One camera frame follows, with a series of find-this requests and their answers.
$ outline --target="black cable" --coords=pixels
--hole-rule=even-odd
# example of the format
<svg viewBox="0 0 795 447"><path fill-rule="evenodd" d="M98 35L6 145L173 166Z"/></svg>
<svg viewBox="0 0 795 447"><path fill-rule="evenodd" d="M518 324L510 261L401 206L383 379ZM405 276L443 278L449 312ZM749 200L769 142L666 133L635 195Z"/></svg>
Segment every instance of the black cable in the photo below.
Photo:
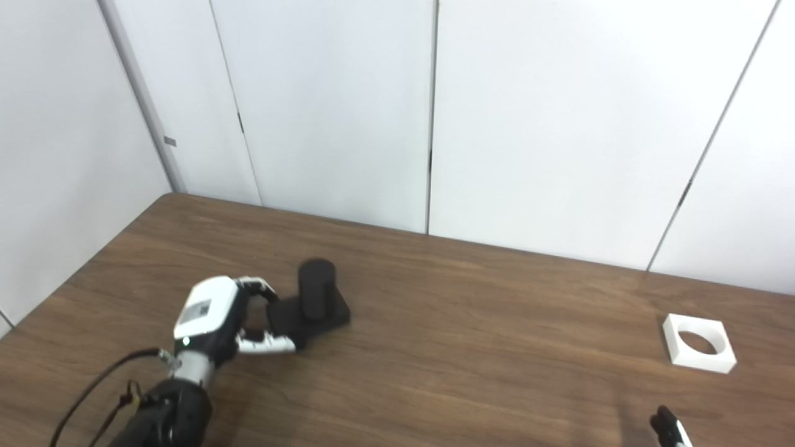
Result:
<svg viewBox="0 0 795 447"><path fill-rule="evenodd" d="M69 407L69 411L66 412L64 418L60 420L58 426L55 428L55 433L52 434L52 439L50 439L49 447L56 447L58 444L58 438L60 437L60 432L64 430L66 423L69 421L69 418L72 414L77 410L77 407L83 403L83 400L102 382L111 372L115 371L118 367L122 366L124 363L129 362L130 360L140 359L141 357L157 357L161 354L162 350L160 348L149 348L149 349L142 349L140 351L134 351L126 356L122 357L119 360L116 360L115 363L110 365L109 367L105 368L105 371L100 372L91 383L88 384L85 390L80 393L80 396L77 397L75 403Z"/></svg>

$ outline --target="robotic arm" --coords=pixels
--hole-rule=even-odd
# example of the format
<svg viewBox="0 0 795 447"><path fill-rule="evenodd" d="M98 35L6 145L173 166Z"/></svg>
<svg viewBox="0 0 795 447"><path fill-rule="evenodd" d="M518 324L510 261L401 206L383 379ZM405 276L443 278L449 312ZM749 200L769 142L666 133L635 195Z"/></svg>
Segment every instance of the robotic arm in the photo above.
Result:
<svg viewBox="0 0 795 447"><path fill-rule="evenodd" d="M174 326L174 353L166 380L146 392L138 411L111 447L199 447L210 421L207 387L237 353L277 354L306 346L307 339L345 325L351 312L324 259L298 270L299 294L280 300L262 278L217 276L193 286ZM270 332L246 333L249 300L267 301Z"/></svg>

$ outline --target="white block with circular hole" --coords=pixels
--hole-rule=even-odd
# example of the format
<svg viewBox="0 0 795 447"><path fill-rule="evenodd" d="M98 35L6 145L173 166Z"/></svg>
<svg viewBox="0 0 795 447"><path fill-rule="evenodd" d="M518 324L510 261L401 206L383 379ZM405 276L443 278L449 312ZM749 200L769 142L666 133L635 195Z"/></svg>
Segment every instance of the white block with circular hole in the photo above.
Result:
<svg viewBox="0 0 795 447"><path fill-rule="evenodd" d="M729 336L720 321L670 313L662 328L671 362L675 365L727 374L737 364ZM703 337L715 349L715 354L705 354L691 348L682 340L679 332L690 332Z"/></svg>

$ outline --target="wooden table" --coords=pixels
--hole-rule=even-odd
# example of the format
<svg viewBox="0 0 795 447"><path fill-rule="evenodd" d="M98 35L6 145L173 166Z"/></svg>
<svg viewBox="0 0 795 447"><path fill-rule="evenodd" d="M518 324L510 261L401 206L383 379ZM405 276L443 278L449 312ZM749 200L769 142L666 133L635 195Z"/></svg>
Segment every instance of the wooden table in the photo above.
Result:
<svg viewBox="0 0 795 447"><path fill-rule="evenodd" d="M654 447L661 403L696 447L795 443L791 297L172 194L0 340L0 445L46 445L106 365L170 349L194 283L258 275L288 297L317 256L351 326L224 366L205 445ZM667 313L723 321L734 371L671 365ZM164 376L120 370L61 445L87 444L126 379Z"/></svg>

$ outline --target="door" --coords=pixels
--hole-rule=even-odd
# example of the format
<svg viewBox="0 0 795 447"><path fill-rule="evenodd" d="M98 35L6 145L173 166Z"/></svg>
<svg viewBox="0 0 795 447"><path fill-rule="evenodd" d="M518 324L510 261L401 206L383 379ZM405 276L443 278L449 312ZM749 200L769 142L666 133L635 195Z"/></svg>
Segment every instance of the door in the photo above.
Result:
<svg viewBox="0 0 795 447"><path fill-rule="evenodd" d="M772 0L447 0L430 232L645 269Z"/></svg>
<svg viewBox="0 0 795 447"><path fill-rule="evenodd" d="M262 203L424 231L433 0L212 5Z"/></svg>
<svg viewBox="0 0 795 447"><path fill-rule="evenodd" d="M175 186L262 204L210 3L102 2Z"/></svg>
<svg viewBox="0 0 795 447"><path fill-rule="evenodd" d="M795 294L795 3L781 2L651 270Z"/></svg>

